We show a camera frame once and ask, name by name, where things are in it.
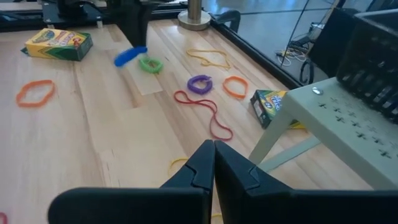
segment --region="crayon box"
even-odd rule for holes
[[[286,91],[256,90],[250,101],[262,128],[267,128],[273,117],[280,110],[282,98],[285,94]],[[303,129],[304,126],[298,121],[293,121],[290,128]]]
[[[46,28],[30,38],[22,51],[31,57],[80,61],[92,45],[90,34]]]

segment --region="orange rubber band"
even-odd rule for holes
[[[230,82],[230,81],[232,81],[232,80],[237,81],[237,82],[240,82],[240,83],[242,83],[242,84],[244,85],[244,94],[235,93],[234,91],[232,91],[232,90],[230,90],[230,89],[228,88],[227,83]],[[248,84],[248,82],[247,82],[245,79],[243,79],[243,78],[241,78],[241,77],[237,77],[237,76],[235,76],[235,75],[226,78],[226,79],[224,80],[224,82],[223,82],[224,90],[225,90],[229,95],[231,95],[231,96],[233,96],[233,97],[235,97],[235,98],[238,98],[238,99],[244,99],[244,98],[246,97],[246,94],[248,93],[248,86],[249,86],[249,84]]]
[[[39,85],[51,85],[51,90],[39,102],[29,102],[29,103],[22,102],[22,99],[23,99],[23,97],[26,96],[26,93],[28,92],[28,90],[32,87],[39,86]],[[31,108],[40,107],[40,106],[43,106],[44,104],[46,104],[46,102],[48,102],[48,100],[51,98],[51,96],[54,95],[54,93],[55,93],[55,84],[53,81],[51,81],[51,80],[33,81],[33,82],[30,82],[30,83],[24,85],[22,87],[22,89],[20,90],[20,92],[17,94],[17,97],[16,97],[17,105],[20,107],[31,107]]]

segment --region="red rubber band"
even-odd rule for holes
[[[186,99],[186,101],[180,100],[177,98],[178,94],[182,94],[184,96],[184,98]],[[202,105],[202,106],[206,106],[207,108],[211,109],[211,111],[213,112],[213,115],[211,116],[210,119],[210,124],[209,124],[209,129],[210,129],[210,134],[213,138],[215,139],[219,139],[222,141],[229,141],[232,139],[232,137],[234,136],[234,133],[232,132],[232,130],[229,127],[226,127],[222,124],[220,124],[220,122],[217,120],[216,114],[218,111],[217,108],[217,104],[214,101],[211,100],[191,100],[187,93],[185,93],[183,90],[178,90],[174,93],[174,99],[175,101],[179,102],[179,103],[183,103],[183,104],[196,104],[196,105]],[[221,138],[219,136],[217,136],[216,134],[214,134],[213,129],[211,128],[211,124],[212,122],[215,121],[215,123],[222,129],[226,130],[227,132],[229,132],[231,134],[231,137],[229,138]]]
[[[0,212],[0,220],[2,219],[2,224],[7,224],[7,215],[3,212]]]

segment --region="blue brush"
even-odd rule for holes
[[[114,65],[116,67],[122,67],[124,64],[128,63],[139,54],[146,53],[148,51],[147,47],[133,47],[124,52],[120,53],[114,59]]]

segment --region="rubber band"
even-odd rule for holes
[[[2,224],[7,224],[7,215],[3,212],[0,212],[0,220],[2,219]]]
[[[208,60],[205,57],[199,56],[199,55],[194,55],[193,52],[207,52],[207,53],[219,53],[222,56],[224,56],[225,59],[225,64],[226,65],[222,65],[222,64],[218,64],[218,63],[213,63],[210,60]],[[200,64],[202,66],[216,66],[216,67],[222,67],[222,68],[226,68],[227,70],[231,68],[231,65],[229,64],[229,59],[227,54],[222,51],[222,50],[199,50],[199,49],[188,49],[187,50],[187,54],[191,57],[195,57],[195,58],[199,58],[201,60]]]
[[[206,87],[198,88],[195,85],[193,85],[196,82],[206,82]],[[207,75],[197,75],[188,80],[187,88],[194,93],[197,93],[199,95],[204,95],[213,88],[213,82],[211,81],[211,77],[208,77]]]
[[[216,213],[216,214],[212,214],[211,218],[215,218],[215,217],[221,217],[223,218],[223,215],[221,213]]]
[[[237,81],[237,82],[240,82],[240,83],[242,83],[242,84],[244,85],[244,94],[236,93],[236,92],[234,92],[234,91],[232,91],[232,90],[230,90],[230,89],[228,88],[227,83],[230,82],[230,81],[232,81],[232,80]],[[244,99],[244,98],[246,97],[246,94],[248,93],[248,86],[249,86],[249,84],[248,84],[248,82],[247,82],[245,79],[243,79],[243,78],[241,78],[241,77],[234,76],[234,75],[231,76],[231,77],[226,78],[226,79],[224,80],[224,82],[223,82],[223,88],[224,88],[224,90],[225,90],[229,95],[231,95],[231,96],[233,96],[233,97],[235,97],[235,98],[238,98],[238,99]]]
[[[170,175],[170,171],[172,170],[173,165],[174,165],[176,162],[180,162],[180,161],[188,161],[188,158],[187,158],[187,157],[181,157],[181,158],[178,158],[178,159],[174,159],[174,160],[170,163],[169,171],[167,171],[169,177],[171,176],[171,175]]]
[[[182,101],[182,100],[178,99],[178,98],[177,98],[177,95],[178,95],[178,94],[183,95],[183,97],[186,99],[186,101]],[[206,106],[207,108],[209,108],[209,109],[213,112],[213,115],[211,116],[210,123],[209,123],[209,129],[210,129],[210,134],[211,134],[211,136],[212,136],[213,138],[215,138],[215,139],[219,139],[219,140],[222,140],[222,141],[229,141],[229,140],[232,139],[232,137],[233,137],[233,132],[232,132],[232,130],[231,130],[230,128],[228,128],[228,127],[222,125],[222,124],[217,120],[216,115],[217,115],[217,112],[218,112],[218,108],[217,108],[217,104],[216,104],[214,101],[211,101],[211,100],[191,100],[191,99],[188,97],[187,93],[185,93],[183,90],[178,90],[178,91],[176,91],[176,92],[174,93],[174,99],[175,99],[175,101],[177,101],[177,102],[179,102],[179,103],[183,103],[183,104],[196,104],[196,105]],[[211,125],[213,122],[215,122],[221,129],[224,129],[224,130],[226,130],[227,132],[229,132],[231,136],[228,137],[228,138],[221,138],[221,137],[217,136],[216,134],[214,134],[213,129],[212,129],[212,125]]]
[[[152,74],[159,73],[163,68],[163,63],[160,60],[145,57],[139,60],[141,69]]]
[[[30,103],[22,102],[23,97],[26,96],[26,93],[29,91],[29,89],[39,85],[51,85],[50,91],[43,97],[43,99],[39,102],[30,102]],[[16,102],[17,105],[20,107],[29,107],[29,108],[40,107],[46,104],[48,100],[54,95],[54,93],[55,93],[55,84],[53,81],[51,80],[33,81],[24,85],[21,88],[20,92],[16,96]]]

